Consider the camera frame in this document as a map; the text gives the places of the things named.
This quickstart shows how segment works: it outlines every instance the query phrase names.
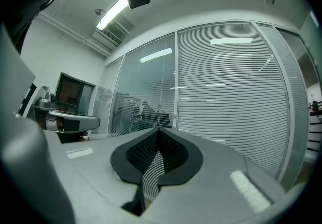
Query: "fluorescent light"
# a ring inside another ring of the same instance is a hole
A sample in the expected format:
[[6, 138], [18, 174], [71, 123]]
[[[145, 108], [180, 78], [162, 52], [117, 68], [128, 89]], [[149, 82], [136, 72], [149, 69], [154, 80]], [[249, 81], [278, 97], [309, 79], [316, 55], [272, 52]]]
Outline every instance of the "fluorescent light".
[[313, 13], [313, 11], [311, 11], [310, 15], [311, 15], [313, 21], [315, 22], [316, 27], [318, 27], [318, 20], [317, 20], [315, 14]]
[[114, 17], [129, 5], [127, 0], [117, 1], [110, 10], [103, 16], [96, 28], [103, 30]]
[[176, 88], [187, 88], [188, 86], [179, 86], [179, 87], [171, 87], [170, 89], [176, 89]]
[[144, 62], [150, 61], [152, 59], [155, 59], [157, 57], [162, 57], [164, 55], [168, 55], [170, 53], [172, 53], [172, 49], [171, 48], [163, 49], [163, 50], [160, 50], [160, 51], [158, 51], [156, 53], [153, 53], [153, 54], [151, 54], [149, 56], [146, 56], [144, 58], [141, 58], [140, 61], [141, 61], [141, 63], [144, 63]]
[[251, 43], [253, 38], [222, 38], [212, 39], [210, 45], [230, 44], [230, 43]]
[[219, 86], [219, 85], [226, 85], [226, 84], [218, 83], [218, 84], [212, 84], [212, 85], [206, 85], [206, 86]]

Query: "pipe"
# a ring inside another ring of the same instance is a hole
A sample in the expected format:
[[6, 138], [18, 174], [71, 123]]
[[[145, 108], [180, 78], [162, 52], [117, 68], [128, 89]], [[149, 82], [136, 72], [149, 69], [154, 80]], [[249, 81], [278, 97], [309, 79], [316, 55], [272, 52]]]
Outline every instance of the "pipe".
[[82, 44], [92, 48], [93, 50], [99, 52], [100, 54], [108, 57], [111, 55], [111, 51], [107, 50], [103, 46], [99, 45], [95, 42], [92, 38], [88, 37], [85, 34], [80, 33], [79, 31], [73, 29], [72, 27], [68, 26], [67, 24], [63, 23], [62, 21], [52, 17], [51, 15], [40, 12], [38, 15], [39, 18], [45, 20], [47, 23], [57, 27], [61, 31], [67, 33], [71, 37], [75, 38], [76, 40], [80, 41]]

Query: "glass wall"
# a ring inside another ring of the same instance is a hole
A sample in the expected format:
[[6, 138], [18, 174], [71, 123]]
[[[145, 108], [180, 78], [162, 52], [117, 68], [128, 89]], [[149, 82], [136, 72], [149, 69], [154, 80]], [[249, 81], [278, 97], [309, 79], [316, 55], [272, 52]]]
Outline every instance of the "glass wall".
[[114, 91], [108, 136], [157, 126], [171, 128], [174, 86], [174, 34], [125, 55]]

